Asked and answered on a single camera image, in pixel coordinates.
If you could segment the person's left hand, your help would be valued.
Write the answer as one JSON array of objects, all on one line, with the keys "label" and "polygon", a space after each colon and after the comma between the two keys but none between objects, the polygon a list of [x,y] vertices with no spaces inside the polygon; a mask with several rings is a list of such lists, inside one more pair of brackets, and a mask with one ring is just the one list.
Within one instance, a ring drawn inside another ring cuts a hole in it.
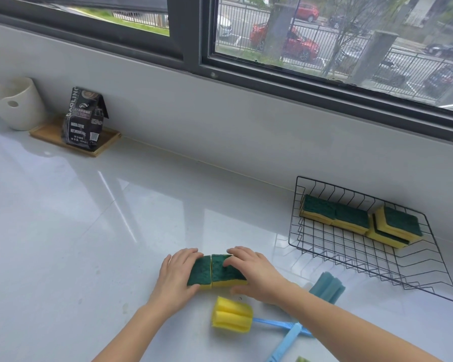
[{"label": "person's left hand", "polygon": [[169,256],[161,265],[159,276],[148,304],[171,316],[181,310],[199,291],[199,285],[187,286],[189,277],[172,277],[169,275]]}]

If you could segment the person's right hand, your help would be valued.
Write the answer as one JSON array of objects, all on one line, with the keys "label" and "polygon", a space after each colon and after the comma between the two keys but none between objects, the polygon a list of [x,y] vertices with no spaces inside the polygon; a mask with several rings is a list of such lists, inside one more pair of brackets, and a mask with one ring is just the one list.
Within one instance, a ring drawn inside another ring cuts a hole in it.
[{"label": "person's right hand", "polygon": [[247,284],[256,288],[260,302],[281,306],[286,292],[294,284],[283,277],[269,260],[252,249],[236,246],[227,250],[231,257],[225,259],[223,266],[233,266],[246,278]]}]

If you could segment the green yellow scrub sponge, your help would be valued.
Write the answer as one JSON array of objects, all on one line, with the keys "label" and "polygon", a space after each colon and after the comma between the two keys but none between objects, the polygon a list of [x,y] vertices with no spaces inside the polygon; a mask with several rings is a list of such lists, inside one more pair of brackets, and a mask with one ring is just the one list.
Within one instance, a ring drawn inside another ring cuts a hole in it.
[{"label": "green yellow scrub sponge", "polygon": [[200,290],[208,290],[212,288],[212,273],[211,273],[211,256],[206,255],[196,259],[193,268],[190,272],[187,286],[199,285]]},{"label": "green yellow scrub sponge", "polygon": [[247,285],[245,276],[233,266],[223,266],[225,259],[231,257],[229,254],[211,255],[211,285],[216,287],[233,287]]},{"label": "green yellow scrub sponge", "polygon": [[423,237],[418,218],[414,215],[388,206],[378,208],[373,214],[377,229],[385,233],[408,240],[410,244]]},{"label": "green yellow scrub sponge", "polygon": [[369,219],[369,230],[365,233],[364,236],[377,242],[383,243],[385,245],[389,245],[390,247],[396,249],[402,249],[410,245],[410,242],[408,240],[404,240],[402,238],[390,235],[377,229],[374,214],[369,214],[368,219]]},{"label": "green yellow scrub sponge", "polygon": [[359,235],[365,235],[370,229],[369,214],[362,209],[335,203],[335,219],[332,225]]},{"label": "green yellow scrub sponge", "polygon": [[326,225],[332,225],[336,219],[336,205],[305,194],[302,197],[299,214],[303,218],[311,219]]}]

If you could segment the person's right forearm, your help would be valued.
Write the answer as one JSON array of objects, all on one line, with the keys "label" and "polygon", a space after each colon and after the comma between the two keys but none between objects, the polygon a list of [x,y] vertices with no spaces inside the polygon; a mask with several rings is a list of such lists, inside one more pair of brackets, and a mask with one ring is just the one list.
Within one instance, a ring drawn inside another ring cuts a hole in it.
[{"label": "person's right forearm", "polygon": [[292,282],[276,290],[275,304],[299,320],[339,362],[442,362]]}]

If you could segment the person's left forearm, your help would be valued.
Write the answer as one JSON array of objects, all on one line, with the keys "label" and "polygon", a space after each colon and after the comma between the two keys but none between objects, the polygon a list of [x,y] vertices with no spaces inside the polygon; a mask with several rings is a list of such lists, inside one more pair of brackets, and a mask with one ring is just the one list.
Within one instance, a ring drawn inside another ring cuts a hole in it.
[{"label": "person's left forearm", "polygon": [[91,362],[139,362],[159,329],[174,313],[165,304],[145,304]]}]

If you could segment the yellow sponge bottle brush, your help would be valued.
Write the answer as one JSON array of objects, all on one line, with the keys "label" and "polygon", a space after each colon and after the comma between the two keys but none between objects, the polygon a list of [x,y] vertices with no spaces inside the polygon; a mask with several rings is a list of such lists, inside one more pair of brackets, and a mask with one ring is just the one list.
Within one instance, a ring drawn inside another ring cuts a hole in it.
[{"label": "yellow sponge bottle brush", "polygon": [[292,329],[296,324],[256,318],[249,304],[217,297],[211,314],[212,327],[246,334],[251,330],[253,323],[262,323],[285,330]]}]

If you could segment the blue sponge bottle brush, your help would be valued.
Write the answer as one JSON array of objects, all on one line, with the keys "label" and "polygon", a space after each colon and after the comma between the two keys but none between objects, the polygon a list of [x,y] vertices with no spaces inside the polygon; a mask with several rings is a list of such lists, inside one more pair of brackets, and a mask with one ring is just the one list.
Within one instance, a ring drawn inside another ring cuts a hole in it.
[{"label": "blue sponge bottle brush", "polygon": [[[342,282],[333,277],[329,272],[323,272],[313,285],[308,283],[304,286],[304,289],[306,289],[310,294],[330,304],[335,304],[338,298],[345,291],[345,287]],[[288,333],[265,362],[280,362],[287,350],[303,332],[307,332],[307,336],[312,336],[312,334],[304,328],[300,322],[294,323],[292,327],[289,327]]]}]

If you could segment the wooden tray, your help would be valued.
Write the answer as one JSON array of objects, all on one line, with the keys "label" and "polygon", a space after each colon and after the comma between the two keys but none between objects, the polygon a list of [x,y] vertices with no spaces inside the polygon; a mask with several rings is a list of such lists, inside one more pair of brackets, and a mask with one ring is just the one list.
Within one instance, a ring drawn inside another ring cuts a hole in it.
[{"label": "wooden tray", "polygon": [[65,148],[69,151],[80,153],[83,156],[98,157],[107,148],[121,139],[122,134],[114,129],[104,127],[99,135],[98,145],[94,151],[88,151],[76,146],[67,145],[61,139],[63,116],[54,115],[47,122],[38,125],[29,131],[29,135],[35,139]]}]

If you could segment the black coffee bag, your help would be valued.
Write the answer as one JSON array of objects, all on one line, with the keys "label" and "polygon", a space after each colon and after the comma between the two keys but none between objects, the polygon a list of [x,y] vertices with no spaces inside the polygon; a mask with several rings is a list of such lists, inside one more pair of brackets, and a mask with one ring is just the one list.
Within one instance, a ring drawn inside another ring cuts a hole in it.
[{"label": "black coffee bag", "polygon": [[103,123],[108,118],[102,94],[73,87],[61,139],[67,145],[93,152],[98,148]]}]

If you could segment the white plastic container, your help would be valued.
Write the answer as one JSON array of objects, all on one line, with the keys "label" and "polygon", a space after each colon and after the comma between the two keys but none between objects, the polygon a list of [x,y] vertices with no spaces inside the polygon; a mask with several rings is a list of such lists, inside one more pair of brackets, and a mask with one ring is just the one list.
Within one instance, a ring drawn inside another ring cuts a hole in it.
[{"label": "white plastic container", "polygon": [[12,78],[0,84],[0,118],[16,131],[29,131],[46,122],[45,105],[31,78]]}]

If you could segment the white car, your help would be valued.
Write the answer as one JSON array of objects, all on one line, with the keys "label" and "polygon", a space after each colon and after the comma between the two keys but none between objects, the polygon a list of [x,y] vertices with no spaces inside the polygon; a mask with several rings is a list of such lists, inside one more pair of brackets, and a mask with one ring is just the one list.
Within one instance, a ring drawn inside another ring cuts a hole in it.
[{"label": "white car", "polygon": [[222,14],[219,14],[217,17],[216,38],[229,38],[232,35],[232,29],[231,21]]}]

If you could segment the grey concrete pillar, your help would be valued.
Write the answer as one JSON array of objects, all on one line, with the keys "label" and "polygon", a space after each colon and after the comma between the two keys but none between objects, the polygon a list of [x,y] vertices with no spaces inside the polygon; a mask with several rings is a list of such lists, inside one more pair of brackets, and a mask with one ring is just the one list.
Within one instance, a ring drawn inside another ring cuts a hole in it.
[{"label": "grey concrete pillar", "polygon": [[397,33],[375,30],[346,83],[361,86],[365,80],[370,79],[398,36]]}]

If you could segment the black metal fence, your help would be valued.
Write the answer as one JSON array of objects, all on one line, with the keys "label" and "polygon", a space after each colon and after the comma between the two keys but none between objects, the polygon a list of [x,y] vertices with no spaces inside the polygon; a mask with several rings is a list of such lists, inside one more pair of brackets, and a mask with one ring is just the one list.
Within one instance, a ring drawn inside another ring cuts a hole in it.
[{"label": "black metal fence", "polygon": [[[216,38],[215,52],[235,59],[261,64],[261,52],[250,47],[249,36],[253,25],[268,22],[267,12],[220,0],[219,14],[231,21],[232,35],[229,38]],[[318,57],[312,62],[301,62],[291,57],[281,57],[276,64],[263,64],[320,77],[333,55],[337,33],[334,29],[321,25],[309,26],[308,23],[301,22],[299,19],[294,22],[293,26],[299,29],[302,36],[319,45]],[[356,62],[369,40],[369,37],[356,37],[345,44],[336,55],[326,78],[346,81],[353,72]],[[440,98],[434,99],[423,92],[422,84],[430,73],[444,65],[453,65],[453,61],[429,57],[424,53],[416,53],[402,49],[400,46],[394,46],[390,48],[374,75],[364,81],[363,84],[374,90],[432,103],[439,101],[453,85]]]}]

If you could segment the dark parked car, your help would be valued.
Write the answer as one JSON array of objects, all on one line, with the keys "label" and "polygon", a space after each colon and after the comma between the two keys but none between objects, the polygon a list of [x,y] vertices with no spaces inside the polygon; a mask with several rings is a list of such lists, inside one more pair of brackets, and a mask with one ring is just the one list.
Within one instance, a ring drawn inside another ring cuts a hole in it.
[{"label": "dark parked car", "polygon": [[423,92],[434,99],[440,98],[453,85],[453,65],[444,65],[430,73],[423,81]]}]

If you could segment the dark grey window frame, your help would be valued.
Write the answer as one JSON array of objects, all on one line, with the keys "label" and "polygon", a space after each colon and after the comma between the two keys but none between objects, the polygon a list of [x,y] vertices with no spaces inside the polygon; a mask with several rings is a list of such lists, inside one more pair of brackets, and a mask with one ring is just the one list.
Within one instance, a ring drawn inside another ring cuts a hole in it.
[{"label": "dark grey window frame", "polygon": [[215,0],[166,0],[170,35],[0,0],[0,24],[453,143],[453,110],[213,51]]}]

